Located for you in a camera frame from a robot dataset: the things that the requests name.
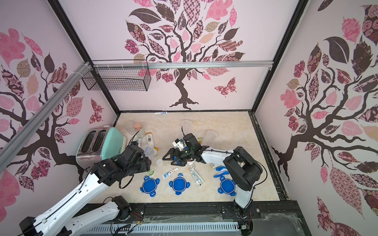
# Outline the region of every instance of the black cable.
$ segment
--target black cable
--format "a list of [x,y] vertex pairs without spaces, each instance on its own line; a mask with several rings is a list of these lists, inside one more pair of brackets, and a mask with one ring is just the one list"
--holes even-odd
[[119,188],[120,188],[120,189],[124,189],[124,188],[126,188],[126,187],[131,183],[131,181],[133,180],[133,178],[134,178],[134,174],[131,175],[131,179],[130,179],[129,182],[128,182],[125,186],[123,186],[123,187],[121,187],[121,181],[122,181],[122,180],[120,180],[120,181],[119,181],[119,184],[118,184]]

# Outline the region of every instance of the black wire basket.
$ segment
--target black wire basket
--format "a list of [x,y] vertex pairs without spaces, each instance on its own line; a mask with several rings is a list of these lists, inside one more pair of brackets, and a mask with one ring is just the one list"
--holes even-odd
[[[94,70],[100,75],[108,90],[147,91],[151,74],[147,60],[127,60],[142,63],[143,66],[126,66],[122,64],[95,65]],[[92,71],[83,76],[88,90],[101,90]]]

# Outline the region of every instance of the tree mural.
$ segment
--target tree mural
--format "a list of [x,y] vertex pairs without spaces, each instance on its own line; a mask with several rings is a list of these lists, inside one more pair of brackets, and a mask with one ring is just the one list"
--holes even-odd
[[378,150],[365,143],[365,136],[361,136],[365,133],[378,141],[378,105],[368,105],[376,104],[378,99],[378,57],[372,61],[372,47],[378,42],[378,6],[364,5],[363,8],[362,26],[356,19],[344,19],[344,38],[351,43],[341,37],[329,37],[325,39],[329,56],[316,45],[307,66],[304,61],[295,65],[295,78],[287,84],[290,89],[281,95],[289,109],[285,116],[289,118],[288,127],[293,134],[285,153],[272,148],[279,157],[279,168],[283,165],[289,178],[288,161],[299,142],[307,143],[304,151],[310,151],[311,161],[319,156],[322,160],[323,182],[329,178],[343,200],[362,215],[361,191],[378,215],[378,192],[369,189],[378,188],[378,183],[366,175],[378,171],[378,162],[364,161],[363,156],[355,158],[349,153],[363,150],[378,154]]
[[[237,19],[234,8],[228,12],[232,5],[232,0],[183,0],[183,10],[181,0],[156,0],[152,4],[150,0],[134,0],[145,8],[139,8],[131,12],[130,16],[136,16],[142,24],[135,24],[126,21],[128,31],[137,41],[128,39],[125,49],[135,54],[134,62],[148,60],[149,62],[209,62],[209,61],[238,61],[244,55],[241,52],[234,52],[243,41],[232,41],[238,28],[232,28]],[[205,11],[209,5],[205,19],[200,19],[201,11]],[[207,19],[214,19],[203,27]],[[140,54],[139,50],[147,51],[146,57]],[[218,55],[219,49],[232,53]],[[174,83],[181,93],[181,98],[172,106],[182,104],[183,108],[191,110],[187,104],[198,104],[188,97],[188,92],[184,87],[183,80],[198,79],[199,76],[210,80],[210,76],[220,76],[229,70],[226,68],[208,68],[200,71],[197,68],[178,68],[156,70],[151,69],[151,75],[156,74],[157,80]],[[235,79],[227,86],[217,86],[216,90],[222,95],[227,95],[236,89]]]

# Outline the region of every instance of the white toothpaste tube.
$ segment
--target white toothpaste tube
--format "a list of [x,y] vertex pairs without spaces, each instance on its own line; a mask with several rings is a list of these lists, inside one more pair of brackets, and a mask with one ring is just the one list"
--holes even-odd
[[167,178],[168,176],[170,176],[173,172],[175,172],[176,170],[178,170],[178,168],[176,167],[176,168],[174,168],[174,169],[172,169],[172,170],[170,170],[170,171],[168,171],[167,173],[165,173],[164,175],[163,175],[163,178],[165,179],[165,178]]

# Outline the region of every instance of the butterfly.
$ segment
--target butterfly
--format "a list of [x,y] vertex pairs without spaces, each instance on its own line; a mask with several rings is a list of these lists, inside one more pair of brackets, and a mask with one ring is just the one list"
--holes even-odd
[[236,77],[232,78],[228,82],[227,86],[216,86],[215,89],[218,90],[218,91],[220,91],[220,93],[226,97],[226,95],[228,94],[228,92],[234,92],[235,89],[236,89],[235,78]]
[[100,105],[97,105],[97,103],[92,98],[91,98],[91,104],[92,104],[92,108],[94,110],[94,114],[89,119],[89,124],[92,124],[96,121],[97,122],[102,121],[100,113],[102,112],[103,108]]

